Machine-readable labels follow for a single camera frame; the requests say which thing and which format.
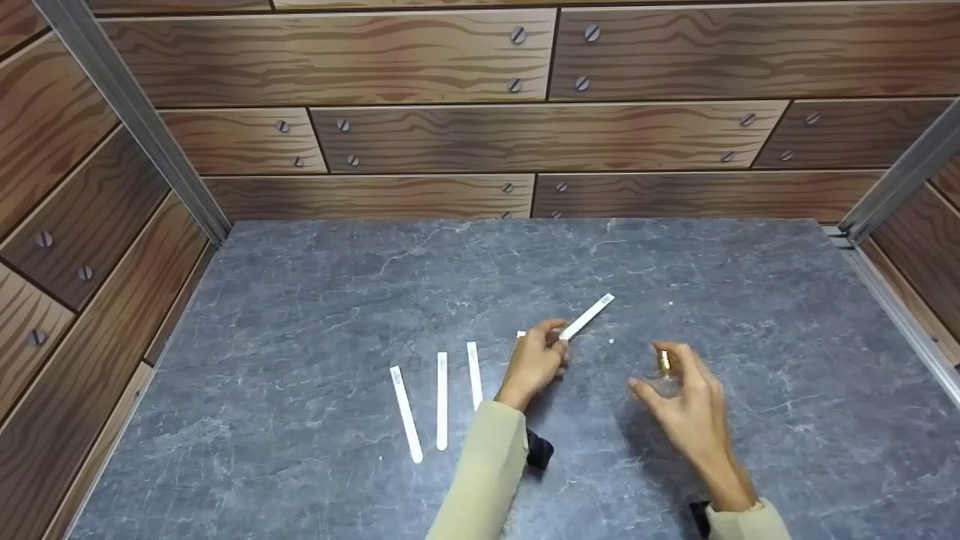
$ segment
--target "beige sleeve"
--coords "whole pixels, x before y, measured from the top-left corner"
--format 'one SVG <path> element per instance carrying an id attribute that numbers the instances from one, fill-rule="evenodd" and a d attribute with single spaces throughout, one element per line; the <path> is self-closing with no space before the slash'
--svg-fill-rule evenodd
<path id="1" fill-rule="evenodd" d="M 523 413 L 497 402 L 480 404 L 427 540 L 499 538 L 527 452 Z"/>
<path id="2" fill-rule="evenodd" d="M 717 512 L 707 507 L 710 540 L 790 540 L 777 509 L 761 498 L 746 512 Z"/>

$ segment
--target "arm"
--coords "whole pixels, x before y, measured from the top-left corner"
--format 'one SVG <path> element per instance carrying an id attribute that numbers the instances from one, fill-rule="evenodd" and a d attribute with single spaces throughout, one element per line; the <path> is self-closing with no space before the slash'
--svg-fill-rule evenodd
<path id="1" fill-rule="evenodd" d="M 499 537 L 520 484 L 527 450 L 522 412 L 497 402 L 480 404 L 427 540 Z"/>
<path id="2" fill-rule="evenodd" d="M 568 360 L 566 343 L 548 337 L 563 324 L 563 319 L 543 321 L 517 341 L 496 397 L 477 408 L 427 540 L 499 538 L 529 451 L 523 410 L 564 373 Z"/>
<path id="3" fill-rule="evenodd" d="M 680 394 L 665 399 L 642 380 L 630 379 L 628 384 L 707 487 L 710 539 L 789 540 L 783 519 L 769 501 L 756 496 L 750 475 L 733 456 L 720 381 L 688 345 L 654 346 L 675 360 Z"/>

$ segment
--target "hand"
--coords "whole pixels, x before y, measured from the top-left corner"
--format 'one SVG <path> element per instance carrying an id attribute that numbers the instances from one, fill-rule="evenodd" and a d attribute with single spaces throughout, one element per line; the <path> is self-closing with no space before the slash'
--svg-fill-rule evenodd
<path id="1" fill-rule="evenodd" d="M 564 319 L 540 321 L 516 341 L 495 402 L 523 411 L 538 392 L 564 374 L 570 358 L 566 341 L 557 338 L 556 330 L 565 325 Z"/>
<path id="2" fill-rule="evenodd" d="M 663 426 L 667 437 L 693 464 L 707 485 L 717 511 L 753 507 L 756 493 L 747 471 L 733 456 L 723 385 L 685 343 L 655 341 L 666 351 L 681 381 L 680 394 L 665 399 L 642 380 L 629 379 L 634 394 Z"/>

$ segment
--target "wooden backdrop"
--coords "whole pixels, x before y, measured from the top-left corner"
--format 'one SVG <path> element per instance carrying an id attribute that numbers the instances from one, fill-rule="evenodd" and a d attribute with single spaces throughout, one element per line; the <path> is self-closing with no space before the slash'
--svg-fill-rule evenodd
<path id="1" fill-rule="evenodd" d="M 89 0 L 231 219 L 838 222 L 960 93 L 960 3 Z"/>
<path id="2" fill-rule="evenodd" d="M 958 0 L 87 1 L 233 220 L 836 223 L 960 93 Z M 29 0 L 0 106 L 0 540 L 57 538 L 211 250 Z M 957 166 L 866 245 L 954 353 Z"/>
<path id="3" fill-rule="evenodd" d="M 29 0 L 0 0 L 0 539 L 59 539 L 212 250 Z"/>

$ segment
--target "metal corner strip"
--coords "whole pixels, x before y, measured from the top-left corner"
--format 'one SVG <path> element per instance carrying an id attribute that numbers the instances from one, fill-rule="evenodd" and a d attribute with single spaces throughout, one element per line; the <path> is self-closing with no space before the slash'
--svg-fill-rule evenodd
<path id="1" fill-rule="evenodd" d="M 943 352 L 934 345 L 917 319 L 859 248 L 844 251 L 841 255 L 847 258 L 857 276 L 867 285 L 910 347 L 933 374 L 933 378 L 947 392 L 953 404 L 960 408 L 960 373 L 957 373 Z"/>
<path id="2" fill-rule="evenodd" d="M 217 246 L 222 244 L 229 234 L 229 220 L 167 130 L 166 124 L 86 2 L 33 2 L 210 241 Z"/>
<path id="3" fill-rule="evenodd" d="M 853 206 L 840 222 L 840 229 L 854 245 L 859 244 L 957 152 L 960 152 L 960 97 Z"/>

